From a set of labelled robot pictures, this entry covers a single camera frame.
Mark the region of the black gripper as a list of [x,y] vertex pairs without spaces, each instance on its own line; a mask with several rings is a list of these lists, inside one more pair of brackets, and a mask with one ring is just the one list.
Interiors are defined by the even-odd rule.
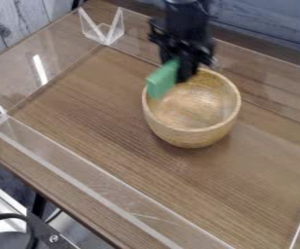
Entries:
[[150,41],[159,47],[162,63],[178,62],[177,81],[186,82],[198,64],[214,63],[210,1],[166,1],[165,16],[150,18]]

